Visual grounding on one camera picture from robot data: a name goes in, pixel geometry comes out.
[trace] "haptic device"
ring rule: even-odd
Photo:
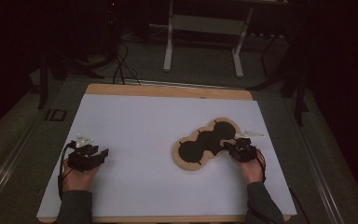
[[[235,144],[225,142],[223,149],[227,150],[229,154],[234,157],[237,161],[247,162],[257,158],[256,147],[251,145],[250,138],[237,138]]]
[[[83,173],[104,163],[104,159],[108,156],[109,149],[107,148],[100,154],[94,155],[98,152],[98,146],[91,145],[93,142],[93,138],[78,134],[76,140],[72,140],[63,149],[61,154],[60,173],[58,175],[58,191],[60,198],[62,198],[63,195],[62,181],[66,178],[66,176],[62,176],[63,159],[68,147],[74,150],[74,152],[68,155],[68,166],[78,172]]]

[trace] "dark background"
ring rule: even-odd
[[[38,44],[47,2],[0,1],[0,118],[32,88],[28,75],[39,66]],[[166,22],[167,1],[125,2],[121,14],[126,23],[138,27],[140,35],[147,34],[145,22]],[[81,6],[79,1],[76,3],[77,7]],[[69,15],[66,8],[57,9],[57,18]],[[273,19],[270,13],[259,16],[259,25],[268,24],[268,18]],[[58,24],[61,26],[57,29],[72,40],[87,32],[87,28],[73,30],[75,26],[70,23]],[[253,29],[262,29],[259,27],[263,26],[257,28],[254,24]],[[81,54],[79,51],[84,49],[96,49],[92,39],[98,38],[89,36],[89,40],[70,41],[69,47],[65,45],[67,40],[62,43],[69,48],[66,49],[69,54]],[[315,9],[296,37],[295,46],[310,65],[308,88],[314,93],[358,182],[358,1],[316,1]]]

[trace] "wire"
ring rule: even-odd
[[[71,172],[73,171],[74,169],[71,169],[69,172],[68,172],[68,174],[66,174],[63,178],[62,178],[62,180],[64,180],[69,174],[71,174]]]
[[[261,162],[261,160],[260,159],[258,159],[258,157],[256,157],[256,159],[257,159],[257,162],[258,162],[258,164],[260,165],[260,167],[261,167],[261,170],[263,171],[263,183],[266,181],[266,164],[264,164],[263,165],[263,162]]]
[[[278,224],[276,222],[274,222],[273,220],[269,219],[268,217],[265,217],[264,215],[262,215],[261,213],[257,212],[252,206],[251,204],[248,202],[248,212],[252,215],[254,215],[255,217],[260,218],[261,220],[265,221],[268,224]]]
[[[60,161],[60,173],[59,173],[59,175],[62,174],[63,158],[65,157],[66,150],[68,149],[69,146],[70,146],[70,143],[68,143],[68,144],[65,146],[65,148],[63,149],[63,151],[62,151],[61,161]]]
[[[126,49],[126,52],[124,54],[124,57],[120,57],[119,55],[117,55],[117,61],[118,61],[118,67],[115,71],[115,73],[113,74],[113,84],[115,84],[115,81],[116,81],[116,77],[117,77],[117,73],[118,71],[120,72],[120,76],[121,76],[121,80],[123,82],[123,85],[126,85],[126,82],[125,82],[125,78],[124,78],[124,74],[123,74],[123,65],[127,68],[127,70],[130,72],[131,76],[138,82],[138,84],[141,86],[141,83],[139,82],[138,78],[137,78],[137,75],[138,75],[138,72],[136,72],[134,69],[131,69],[127,63],[125,63],[125,60],[129,54],[129,48],[126,44],[124,44],[123,42],[119,42],[119,44],[121,44],[122,46],[124,46],[124,48]]]
[[[308,216],[305,213],[305,210],[304,210],[303,206],[301,205],[300,201],[298,200],[298,198],[295,195],[295,192],[292,190],[291,186],[289,186],[289,191],[293,195],[293,197],[295,198],[296,202],[298,203],[298,206],[300,207],[300,210],[301,210],[302,214],[304,215],[305,220],[307,221],[308,224],[310,224],[310,220],[308,219]]]

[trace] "desk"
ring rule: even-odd
[[[126,98],[124,102],[124,104],[126,106],[123,107],[115,107],[114,101],[109,101],[109,102],[104,102],[102,98],[108,98],[108,99],[113,99],[115,98],[115,100],[120,100],[123,97]],[[137,101],[137,99],[134,99],[131,96],[142,96],[144,98],[141,99],[141,101]],[[216,162],[215,164],[214,161],[208,161],[210,162],[210,164],[206,164],[206,166],[208,166],[208,168],[202,168],[198,173],[197,172],[184,172],[183,170],[181,170],[180,168],[176,167],[176,166],[172,166],[172,161],[170,159],[168,159],[168,154],[171,154],[169,151],[171,147],[167,147],[165,146],[165,140],[166,140],[166,133],[161,133],[158,130],[164,130],[165,132],[169,133],[176,133],[176,132],[181,132],[181,127],[179,126],[171,126],[168,125],[169,128],[171,128],[170,130],[167,130],[167,127],[164,127],[164,125],[166,124],[167,121],[171,120],[171,115],[172,113],[175,113],[176,108],[174,110],[170,110],[167,107],[164,107],[164,111],[167,109],[167,113],[166,114],[161,114],[161,111],[158,111],[159,113],[157,113],[158,115],[161,115],[161,117],[159,116],[155,116],[154,113],[151,112],[156,112],[156,107],[158,107],[159,102],[164,101],[164,103],[168,103],[170,101],[175,101],[175,103],[178,103],[179,101],[185,101],[186,104],[189,103],[190,101],[197,101],[197,103],[201,103],[200,106],[196,106],[197,109],[202,109],[200,111],[200,115],[202,117],[205,117],[207,120],[209,120],[209,117],[213,117],[215,118],[216,113],[221,113],[218,112],[216,110],[216,107],[213,108],[214,105],[218,105],[219,103],[222,103],[222,101],[220,101],[219,99],[224,100],[225,103],[229,103],[230,105],[232,105],[233,103],[239,103],[241,102],[241,104],[246,103],[244,101],[248,101],[248,103],[250,102],[251,105],[255,105],[255,102],[251,102],[250,100],[252,100],[252,96],[248,91],[229,91],[229,90],[211,90],[211,89],[191,89],[191,88],[168,88],[168,87],[135,87],[135,86],[116,86],[116,85],[106,85],[106,84],[101,84],[101,85],[90,85],[86,91],[86,95],[83,97],[82,100],[82,104],[79,107],[79,110],[77,111],[77,115],[75,118],[75,121],[73,123],[71,132],[68,135],[68,139],[72,138],[72,135],[74,133],[77,133],[79,130],[81,130],[83,133],[85,133],[85,135],[87,134],[91,134],[93,131],[96,131],[96,133],[93,133],[94,138],[96,140],[96,145],[98,144],[98,139],[110,139],[110,138],[118,138],[119,140],[114,140],[114,144],[107,144],[107,143],[102,143],[100,145],[100,148],[105,148],[108,147],[108,145],[111,148],[111,152],[110,152],[110,156],[107,158],[108,161],[106,161],[106,163],[101,167],[100,172],[98,173],[98,175],[100,176],[96,176],[95,179],[95,183],[94,183],[94,199],[95,201],[98,201],[98,204],[95,204],[94,207],[94,216],[96,216],[94,218],[94,221],[96,222],[194,222],[194,221],[199,221],[199,222],[223,222],[223,221],[242,221],[243,220],[243,215],[244,215],[244,209],[242,210],[242,206],[246,206],[245,203],[243,203],[243,201],[245,201],[243,199],[243,197],[237,197],[239,196],[238,194],[232,194],[232,190],[235,192],[240,191],[241,195],[244,193],[243,192],[243,186],[239,185],[239,179],[241,179],[239,174],[234,174],[232,172],[228,172],[226,173],[227,175],[213,175],[213,174],[218,174],[220,172],[220,170],[230,170],[233,167],[236,167],[235,164],[233,162],[231,162],[229,160],[229,158],[225,158],[229,157],[228,154],[227,155],[221,155],[219,157],[217,157],[216,159],[214,159],[214,161]],[[95,106],[89,106],[88,109],[90,109],[91,111],[93,111],[93,114],[87,113],[89,111],[87,111],[88,109],[85,109],[84,104],[86,104],[86,102],[98,105],[97,107]],[[109,106],[112,106],[115,110],[115,113],[110,114],[110,112],[108,110],[106,110],[106,108],[108,108]],[[189,108],[188,110],[193,113],[195,111],[194,108]],[[233,110],[232,107],[220,107],[220,110],[223,111],[227,111],[227,113],[223,113],[225,114],[229,114],[228,111],[230,111],[231,115],[233,117],[237,117],[238,115],[241,116],[245,116],[246,118],[248,118],[247,121],[249,122],[248,126],[251,126],[251,122],[252,120],[262,120],[261,114],[259,116],[257,116],[257,114],[253,114],[252,118],[249,119],[249,116],[246,116],[247,114],[245,113],[246,111],[239,111],[239,110]],[[100,117],[100,115],[97,115],[97,111],[103,111],[103,113],[101,113],[100,115],[106,115],[109,114],[107,117],[104,117],[103,119],[97,118],[97,119],[91,119],[91,118],[95,118],[95,117]],[[138,111],[143,112],[144,114],[147,115],[147,119],[142,120],[141,117],[134,117],[133,115],[126,115],[124,117],[122,116],[123,111],[125,113],[137,113]],[[119,121],[117,121],[117,119],[112,118],[111,116],[116,116],[116,118],[120,118]],[[104,132],[103,128],[101,128],[101,126],[103,125],[103,123],[108,123],[106,122],[106,118],[110,118],[109,123],[113,123],[114,121],[114,125],[113,126],[109,126],[110,129],[109,132]],[[200,118],[200,116],[187,116],[188,119],[192,119],[192,121],[196,121]],[[135,126],[135,129],[131,129],[128,127],[128,124],[130,123],[135,123],[139,124],[138,126]],[[153,132],[149,132],[152,133],[153,135],[156,135],[156,138],[154,139],[158,139],[158,144],[156,146],[149,146],[149,145],[143,145],[145,142],[148,142],[150,140],[150,138],[147,138],[145,141],[143,135],[145,134],[145,131],[147,131],[147,129],[150,127],[149,125],[143,125],[142,122],[146,122],[149,125],[153,124]],[[187,123],[187,122],[183,122],[182,120],[179,119],[179,123]],[[237,122],[240,127],[246,126],[243,125],[243,122],[240,120],[240,122]],[[265,128],[265,126],[262,127],[263,131],[258,131],[255,130],[256,132],[262,132],[265,133],[266,135],[268,135],[267,133],[267,129]],[[144,148],[146,151],[147,148],[151,148],[153,149],[153,153],[157,153],[158,157],[156,157],[155,155],[151,155],[150,156],[150,151],[148,151],[146,154],[143,154],[143,156],[141,157],[141,161],[138,156],[138,153],[140,153],[139,150],[137,150],[137,148],[140,147],[134,147],[131,146],[129,148],[127,148],[127,150],[124,148],[126,147],[126,145],[129,144],[128,141],[126,141],[125,136],[129,136],[133,134],[133,136],[130,136],[133,138],[136,138],[137,141],[142,142],[142,147]],[[284,177],[282,175],[282,170],[281,167],[279,165],[279,163],[277,162],[276,159],[276,155],[275,155],[275,151],[272,147],[272,144],[270,143],[269,137],[266,138],[267,140],[260,140],[261,142],[258,142],[258,144],[260,144],[260,147],[264,148],[264,154],[266,157],[266,160],[269,161],[269,166],[268,166],[268,181],[266,182],[266,186],[268,188],[268,190],[271,193],[271,197],[275,199],[277,199],[277,195],[278,195],[278,201],[281,200],[281,198],[284,198],[284,201],[288,201],[294,208],[293,205],[293,201],[291,201],[291,197],[290,197],[290,193],[288,193],[288,189],[286,189],[285,186],[285,181],[284,181]],[[171,140],[168,140],[168,146],[171,145]],[[161,159],[157,159],[156,158],[167,158],[167,160],[163,160],[161,161]],[[129,174],[128,173],[128,169],[129,166],[128,164],[132,163],[131,166],[136,166],[138,165],[138,163],[142,163],[143,160],[145,160],[145,166],[144,169],[147,169],[145,167],[147,167],[147,165],[149,165],[149,172],[153,173],[156,172],[156,175],[148,175],[143,173],[142,175],[137,175],[135,173],[131,173],[131,175],[126,175]],[[150,166],[150,160],[151,163],[157,163],[158,165],[161,165],[157,170],[156,169],[152,169]],[[59,199],[57,196],[57,190],[56,190],[56,182],[54,183],[54,181],[56,181],[56,171],[57,171],[57,166],[55,169],[55,172],[52,175],[52,178],[49,181],[48,184],[48,188],[45,192],[45,197],[44,200],[42,202],[41,208],[39,210],[38,213],[38,217],[39,220],[41,220],[42,222],[51,222],[54,220],[54,217],[52,216],[56,216],[58,214],[58,207],[59,207]],[[160,185],[160,181],[161,181],[161,176],[163,175],[164,179],[164,183],[162,183],[162,186]],[[137,186],[134,186],[134,184],[136,185],[140,185],[140,189],[144,189],[147,188],[148,191],[146,194],[148,194],[148,200],[147,202],[145,202],[144,200],[147,200],[147,197],[144,198],[144,194],[142,192],[138,192],[138,191],[133,191],[133,192],[137,192],[138,194],[141,195],[136,195],[136,197],[134,198],[134,196],[131,193],[128,193],[126,190],[122,190],[119,192],[114,192],[115,189],[117,189],[115,186],[112,186],[112,182],[110,181],[110,177],[114,176],[115,181],[113,181],[113,184],[118,185],[116,186],[117,188],[123,188],[122,183],[129,183],[129,181],[135,181],[133,183],[130,183],[129,185],[127,185],[126,188],[132,188],[135,187],[137,188]],[[194,189],[196,189],[196,191],[198,191],[198,193],[200,193],[200,190],[205,191],[206,195],[209,195],[209,197],[211,197],[211,192],[210,191],[206,191],[209,189],[216,189],[214,186],[210,186],[208,183],[208,181],[212,181],[211,183],[215,183],[215,185],[220,185],[220,184],[224,184],[226,187],[228,184],[229,187],[231,187],[230,190],[226,190],[227,192],[223,192],[220,193],[220,191],[214,191],[214,192],[219,192],[218,194],[222,194],[224,198],[226,198],[226,196],[228,196],[225,200],[225,202],[230,203],[230,206],[237,206],[237,203],[232,203],[231,201],[238,201],[241,202],[241,207],[236,210],[240,210],[239,211],[235,211],[236,215],[234,214],[228,214],[228,215],[217,215],[215,213],[215,211],[212,209],[211,211],[209,211],[209,213],[201,213],[198,215],[194,215],[190,214],[190,215],[183,215],[183,213],[179,212],[178,215],[173,215],[173,213],[176,213],[176,210],[181,210],[181,206],[183,205],[182,203],[180,204],[176,204],[178,201],[181,201],[182,197],[188,196],[188,195],[183,195],[181,193],[178,193],[177,195],[171,195],[171,189],[176,189],[178,190],[177,186],[181,186],[181,187],[185,187],[188,186],[188,179],[191,179],[191,181],[198,181],[200,179],[205,180],[207,182],[202,182],[204,184],[201,185],[201,187],[194,187]],[[280,190],[280,186],[281,184],[283,184],[283,187],[287,190]],[[166,199],[166,197],[169,198],[168,203],[175,203],[174,206],[172,206],[170,204],[171,207],[174,208],[174,211],[171,209],[170,211],[173,211],[173,213],[166,215],[164,213],[164,205],[160,204],[159,199],[161,199],[161,196],[156,197],[156,195],[163,195],[164,199]],[[107,202],[105,203],[112,203],[112,201],[110,201],[110,196],[114,195],[115,197],[112,198],[112,200],[118,200],[119,204],[117,203],[113,203],[113,204],[109,204],[110,206],[106,206],[106,204],[101,205],[101,203],[103,203],[103,200],[106,198],[109,198],[109,200],[107,200]],[[196,198],[197,201],[204,201],[205,203],[208,202],[208,200],[204,200],[205,197],[199,197]],[[209,202],[209,203],[215,203],[215,202],[219,202],[219,204],[226,204],[223,201],[213,201],[213,202]],[[139,211],[135,211],[133,213],[136,214],[146,214],[146,215],[140,215],[140,216],[132,216],[129,215],[129,209],[131,210],[133,208],[133,206],[140,206],[142,209],[141,212]],[[109,209],[113,209],[115,211],[107,211],[106,212],[101,212],[102,210],[104,210],[105,208]],[[117,213],[115,215],[112,215],[111,217],[108,216],[107,214],[112,214],[113,213]]]
[[[173,12],[173,0],[170,1],[169,9],[169,21],[168,21],[168,42],[167,48],[165,51],[164,59],[164,71],[171,71],[172,63],[172,32],[174,29],[177,30],[187,30],[187,31],[196,31],[196,32],[206,32],[206,33],[215,33],[215,34],[224,34],[224,35],[237,35],[239,37],[238,44],[235,48],[232,49],[232,57],[235,66],[235,71],[237,77],[243,77],[243,71],[241,66],[240,52],[241,47],[246,37],[246,33],[251,22],[251,18],[254,14],[255,7],[257,5],[263,4],[273,4],[273,5],[289,5],[286,1],[278,2],[276,0],[237,0],[237,1],[227,1],[227,4],[244,3],[246,4],[246,17],[243,21],[239,20],[227,20],[227,19],[217,19],[210,17],[200,17],[200,16],[188,16],[188,15],[179,15]]]

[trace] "wooden outline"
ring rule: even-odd
[[[240,133],[241,129],[240,127],[237,125],[237,123],[235,123],[233,120],[228,119],[228,118],[217,118],[212,120],[208,126],[206,127],[201,127],[198,128],[196,131],[194,131],[190,136],[187,137],[183,137],[181,139],[179,139],[179,141],[177,141],[174,146],[173,146],[173,151],[172,151],[172,157],[173,157],[173,161],[176,163],[176,165],[178,165],[180,168],[187,170],[187,171],[196,171],[199,170],[200,168],[202,168],[209,159],[215,158],[218,155],[220,155],[222,153],[222,151],[220,151],[219,153],[217,153],[216,155],[214,155],[211,151],[209,150],[205,150],[203,152],[203,156],[200,160],[200,163],[197,162],[187,162],[187,161],[183,161],[182,158],[179,156],[179,147],[181,143],[184,142],[195,142],[197,140],[197,138],[199,137],[199,134],[202,132],[210,132],[213,131],[214,129],[214,125],[217,122],[227,122],[230,123],[232,126],[234,126],[236,133]],[[222,145],[223,142],[226,142],[227,140],[222,140],[220,142],[220,145]]]

